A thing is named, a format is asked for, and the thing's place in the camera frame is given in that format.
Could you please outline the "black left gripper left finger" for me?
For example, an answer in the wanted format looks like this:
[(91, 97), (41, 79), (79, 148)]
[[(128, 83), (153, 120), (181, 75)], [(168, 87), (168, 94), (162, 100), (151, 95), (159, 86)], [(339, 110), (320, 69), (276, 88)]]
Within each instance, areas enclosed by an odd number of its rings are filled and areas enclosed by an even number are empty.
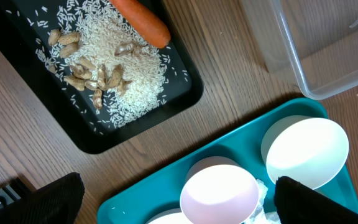
[(16, 178), (0, 187), (0, 223), (74, 223), (84, 194), (76, 172), (35, 191)]

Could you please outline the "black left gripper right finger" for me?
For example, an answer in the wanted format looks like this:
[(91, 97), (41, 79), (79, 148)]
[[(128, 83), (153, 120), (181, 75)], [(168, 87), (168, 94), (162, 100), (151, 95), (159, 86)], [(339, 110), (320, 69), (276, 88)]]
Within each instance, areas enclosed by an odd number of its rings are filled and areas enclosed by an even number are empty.
[(358, 224), (358, 214), (290, 177), (276, 181), (273, 198), (282, 224)]

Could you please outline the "white bowl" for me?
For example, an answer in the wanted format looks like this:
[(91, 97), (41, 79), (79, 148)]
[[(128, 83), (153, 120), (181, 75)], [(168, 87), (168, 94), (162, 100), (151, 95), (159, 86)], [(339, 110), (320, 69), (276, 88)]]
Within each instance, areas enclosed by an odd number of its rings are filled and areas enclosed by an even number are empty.
[(268, 128), (260, 153), (274, 184), (285, 176), (315, 190), (337, 176), (349, 149), (349, 138), (336, 122), (292, 115)]

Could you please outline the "pink bowl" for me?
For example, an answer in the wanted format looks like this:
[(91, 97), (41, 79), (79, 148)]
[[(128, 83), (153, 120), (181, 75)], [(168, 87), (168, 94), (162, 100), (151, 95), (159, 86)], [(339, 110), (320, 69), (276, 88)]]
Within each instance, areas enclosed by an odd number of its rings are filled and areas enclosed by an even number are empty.
[(254, 176), (222, 156), (196, 162), (180, 194), (181, 211), (192, 223), (240, 224), (255, 212), (258, 202)]

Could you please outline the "orange carrot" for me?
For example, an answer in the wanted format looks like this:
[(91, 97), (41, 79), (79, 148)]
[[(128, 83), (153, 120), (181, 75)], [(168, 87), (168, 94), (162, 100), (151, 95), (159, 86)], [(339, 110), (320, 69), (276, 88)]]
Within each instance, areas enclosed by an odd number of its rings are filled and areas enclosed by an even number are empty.
[(169, 44), (171, 35), (168, 27), (138, 0), (110, 2), (150, 45), (162, 49)]

